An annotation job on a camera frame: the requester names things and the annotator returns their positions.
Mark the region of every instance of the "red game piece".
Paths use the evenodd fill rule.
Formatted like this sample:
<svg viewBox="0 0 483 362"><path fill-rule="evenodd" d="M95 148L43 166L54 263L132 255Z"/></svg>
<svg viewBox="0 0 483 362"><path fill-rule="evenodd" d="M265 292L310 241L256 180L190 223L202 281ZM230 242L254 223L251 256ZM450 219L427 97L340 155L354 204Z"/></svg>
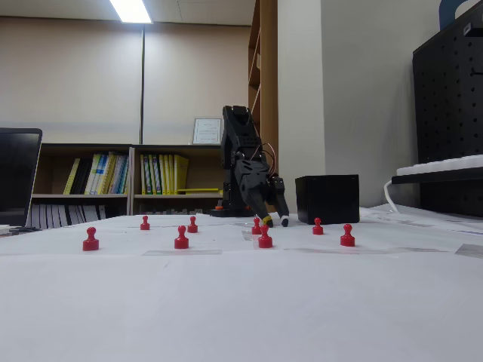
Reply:
<svg viewBox="0 0 483 362"><path fill-rule="evenodd" d="M195 225L196 218L194 216L191 216L189 219L191 220L191 224L188 225L188 232L198 232L198 226Z"/></svg>
<svg viewBox="0 0 483 362"><path fill-rule="evenodd" d="M89 228L88 229L88 239L84 240L82 244L83 251L93 251L99 249L99 241L94 237L96 233L96 228Z"/></svg>
<svg viewBox="0 0 483 362"><path fill-rule="evenodd" d="M255 226L251 228L252 235L262 235L262 229L260 229L260 219L257 217L254 219Z"/></svg>
<svg viewBox="0 0 483 362"><path fill-rule="evenodd" d="M272 238L268 234L269 226L262 225L260 228L262 229L262 236L258 238L258 247L260 249L269 249L270 247L273 247Z"/></svg>
<svg viewBox="0 0 483 362"><path fill-rule="evenodd" d="M180 233L180 236L174 239L174 249L188 249L188 238L184 236L184 233L186 232L186 227L180 226L178 228L178 232Z"/></svg>
<svg viewBox="0 0 483 362"><path fill-rule="evenodd" d="M323 235L324 234L324 228L320 226L321 220L319 218L315 219L315 226L312 228L312 233L314 235Z"/></svg>
<svg viewBox="0 0 483 362"><path fill-rule="evenodd" d="M143 223L141 224L141 230L149 230L148 216L143 216Z"/></svg>
<svg viewBox="0 0 483 362"><path fill-rule="evenodd" d="M355 238L350 234L352 226L349 224L345 224L344 230L346 231L346 234L340 237L340 245L342 245L343 247L354 247Z"/></svg>

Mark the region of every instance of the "framed certificate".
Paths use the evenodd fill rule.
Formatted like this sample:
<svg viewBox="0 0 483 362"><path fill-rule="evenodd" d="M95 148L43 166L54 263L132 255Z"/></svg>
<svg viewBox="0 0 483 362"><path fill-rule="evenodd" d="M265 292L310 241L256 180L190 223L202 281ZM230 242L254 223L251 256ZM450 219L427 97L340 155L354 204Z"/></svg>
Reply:
<svg viewBox="0 0 483 362"><path fill-rule="evenodd" d="M221 144L221 118L195 118L193 145Z"/></svg>

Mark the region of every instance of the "ceiling light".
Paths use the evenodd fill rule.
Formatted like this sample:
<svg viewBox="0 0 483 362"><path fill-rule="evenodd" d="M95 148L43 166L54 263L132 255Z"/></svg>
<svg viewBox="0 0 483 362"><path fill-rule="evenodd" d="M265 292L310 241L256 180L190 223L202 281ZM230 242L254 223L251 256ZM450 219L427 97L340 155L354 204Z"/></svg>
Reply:
<svg viewBox="0 0 483 362"><path fill-rule="evenodd" d="M143 0L111 0L123 23L152 23Z"/></svg>

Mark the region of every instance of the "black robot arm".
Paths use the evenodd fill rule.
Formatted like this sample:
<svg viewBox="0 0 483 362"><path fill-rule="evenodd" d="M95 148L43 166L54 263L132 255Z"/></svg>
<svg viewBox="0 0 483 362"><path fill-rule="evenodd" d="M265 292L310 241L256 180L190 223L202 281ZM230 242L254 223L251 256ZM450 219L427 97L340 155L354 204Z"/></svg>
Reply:
<svg viewBox="0 0 483 362"><path fill-rule="evenodd" d="M268 226L273 221L266 203L275 206L283 226L288 225L283 179L270 174L263 145L255 128L251 112L246 107L223 108L224 132L221 158L225 170L221 210L212 216L251 216L254 212Z"/></svg>

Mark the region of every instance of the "black cube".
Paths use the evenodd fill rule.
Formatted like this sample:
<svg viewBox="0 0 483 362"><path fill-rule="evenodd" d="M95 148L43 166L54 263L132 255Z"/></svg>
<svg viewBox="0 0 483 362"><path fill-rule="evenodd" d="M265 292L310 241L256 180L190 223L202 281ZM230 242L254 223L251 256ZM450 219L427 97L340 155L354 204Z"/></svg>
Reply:
<svg viewBox="0 0 483 362"><path fill-rule="evenodd" d="M304 176L295 179L299 220L321 223L351 224L359 222L359 176Z"/></svg>

